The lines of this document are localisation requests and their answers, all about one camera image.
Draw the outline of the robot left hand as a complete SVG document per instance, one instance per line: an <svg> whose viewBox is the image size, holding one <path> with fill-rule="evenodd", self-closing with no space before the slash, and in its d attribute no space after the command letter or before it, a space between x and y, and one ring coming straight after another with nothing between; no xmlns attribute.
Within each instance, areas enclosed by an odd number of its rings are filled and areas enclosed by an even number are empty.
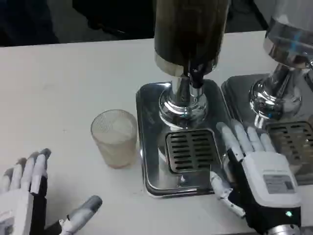
<svg viewBox="0 0 313 235"><path fill-rule="evenodd" d="M91 196L86 202L50 226L45 225L47 206L48 148L21 158L0 178L0 233L2 235L74 235L102 206Z"/></svg>

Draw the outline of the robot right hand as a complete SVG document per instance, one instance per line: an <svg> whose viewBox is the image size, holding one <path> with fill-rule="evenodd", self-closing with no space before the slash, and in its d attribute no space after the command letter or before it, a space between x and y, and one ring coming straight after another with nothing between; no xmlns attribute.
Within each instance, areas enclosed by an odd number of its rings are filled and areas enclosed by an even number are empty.
<svg viewBox="0 0 313 235"><path fill-rule="evenodd" d="M210 169L216 197L260 235L299 235L301 197L285 155L266 133L232 120L218 122L227 161Z"/></svg>

